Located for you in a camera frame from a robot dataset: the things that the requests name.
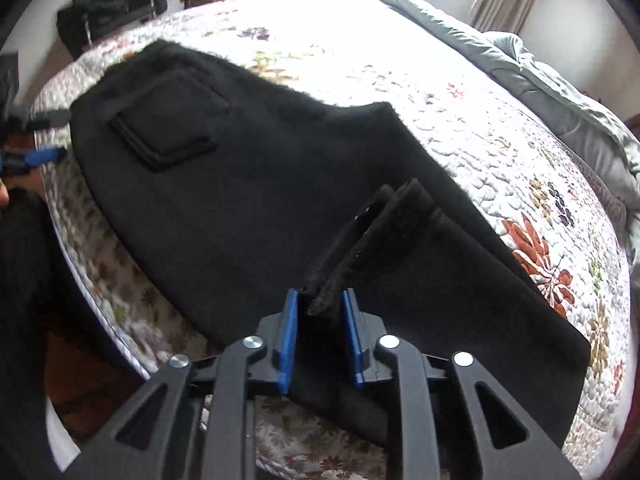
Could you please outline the black pants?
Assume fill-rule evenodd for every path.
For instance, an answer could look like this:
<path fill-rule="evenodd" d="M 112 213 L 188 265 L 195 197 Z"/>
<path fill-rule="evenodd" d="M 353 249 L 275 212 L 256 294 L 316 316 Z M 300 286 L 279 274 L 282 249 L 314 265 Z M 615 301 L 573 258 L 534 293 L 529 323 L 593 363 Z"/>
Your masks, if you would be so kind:
<path fill-rule="evenodd" d="M 432 356 L 472 353 L 556 444 L 585 337 L 386 103 L 338 107 L 157 41 L 73 102 L 90 193 L 170 304 L 217 347 L 300 293 L 290 398 L 374 443 L 341 294 Z"/>

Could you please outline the person's black trouser leg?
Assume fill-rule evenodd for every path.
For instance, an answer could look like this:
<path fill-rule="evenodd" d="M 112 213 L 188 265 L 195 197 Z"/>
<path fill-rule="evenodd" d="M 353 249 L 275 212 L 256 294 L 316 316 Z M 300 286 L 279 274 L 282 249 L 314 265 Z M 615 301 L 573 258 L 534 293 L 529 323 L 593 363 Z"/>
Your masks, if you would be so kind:
<path fill-rule="evenodd" d="M 57 479 L 44 367 L 48 335 L 111 350 L 62 255 L 49 209 L 24 188 L 1 189 L 1 477 Z"/>

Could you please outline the floral quilted bedspread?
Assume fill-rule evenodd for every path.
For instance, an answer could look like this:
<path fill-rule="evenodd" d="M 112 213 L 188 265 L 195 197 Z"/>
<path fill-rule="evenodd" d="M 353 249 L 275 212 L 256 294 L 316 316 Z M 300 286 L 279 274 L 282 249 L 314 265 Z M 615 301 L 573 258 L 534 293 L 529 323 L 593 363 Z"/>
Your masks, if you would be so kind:
<path fill-rule="evenodd" d="M 33 112 L 68 107 L 107 67 L 157 39 L 226 58 L 334 105 L 389 102 L 470 196 L 532 278 L 589 341 L 563 452 L 597 478 L 623 433 L 637 345 L 623 204 L 512 94 L 427 25 L 471 29 L 422 0 L 226 0 L 99 42 L 53 76 Z M 209 348 L 119 243 L 71 158 L 42 170 L 56 234 L 89 308 L 144 379 L 172 354 Z M 382 479 L 382 450 L 287 400 L 260 400 L 258 466 L 281 479 Z"/>

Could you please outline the grey crumpled duvet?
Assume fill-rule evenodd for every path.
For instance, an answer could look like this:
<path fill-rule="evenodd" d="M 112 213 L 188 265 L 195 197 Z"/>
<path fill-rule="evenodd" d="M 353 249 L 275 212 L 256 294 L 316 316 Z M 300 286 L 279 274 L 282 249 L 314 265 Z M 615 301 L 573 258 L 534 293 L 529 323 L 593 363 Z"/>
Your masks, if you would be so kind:
<path fill-rule="evenodd" d="M 380 0 L 511 92 L 576 153 L 639 219 L 639 141 L 604 105 L 536 60 L 510 32 L 479 32 L 423 0 Z"/>

